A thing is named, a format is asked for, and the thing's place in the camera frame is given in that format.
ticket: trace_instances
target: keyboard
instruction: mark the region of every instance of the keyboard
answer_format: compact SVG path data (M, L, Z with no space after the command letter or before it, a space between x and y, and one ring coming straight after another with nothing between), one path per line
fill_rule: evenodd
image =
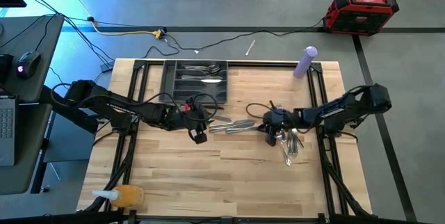
M17 100L0 95L0 166L13 166L15 162L15 110Z

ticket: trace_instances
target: gray cutlery tray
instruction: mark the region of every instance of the gray cutlery tray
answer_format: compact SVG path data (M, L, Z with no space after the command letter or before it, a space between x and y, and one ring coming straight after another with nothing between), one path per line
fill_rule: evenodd
M209 66L219 64L220 72L217 75L222 77L219 83L204 83L199 79L181 79L181 75L204 76L207 75L201 70L185 70L184 65ZM227 102L227 61L164 61L160 93L172 95L177 103L184 103L186 99L199 93L208 93L215 97L218 104ZM213 104L213 100L208 96L199 96L197 100L204 104ZM171 103L172 100L167 95L159 96L159 101Z

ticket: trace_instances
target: orange bottle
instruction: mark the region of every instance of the orange bottle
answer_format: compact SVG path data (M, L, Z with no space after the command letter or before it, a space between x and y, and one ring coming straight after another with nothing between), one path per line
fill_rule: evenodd
M114 207L137 207L144 202L144 189L139 186L119 185L113 190L95 190L92 194L109 199Z

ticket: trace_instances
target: plastic bottle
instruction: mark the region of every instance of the plastic bottle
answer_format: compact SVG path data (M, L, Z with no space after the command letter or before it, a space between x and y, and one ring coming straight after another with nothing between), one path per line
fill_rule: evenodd
M293 75L296 78L301 78L306 74L307 69L311 65L312 60L317 56L318 50L313 46L306 47L305 55L301 58L299 64L293 71Z
M139 186L119 185L110 191L94 190L92 194L109 199L114 207L137 207L144 202L144 189Z

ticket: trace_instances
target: white bottle cap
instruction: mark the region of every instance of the white bottle cap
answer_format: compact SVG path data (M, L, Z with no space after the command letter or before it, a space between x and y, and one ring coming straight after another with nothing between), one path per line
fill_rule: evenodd
M306 47L305 51L306 51L307 55L309 55L311 57L315 57L318 54L317 48L313 47L313 46Z
M111 201L119 199L120 192L117 190L104 191L104 190L94 190L91 192L94 196L101 196L103 198L107 198Z

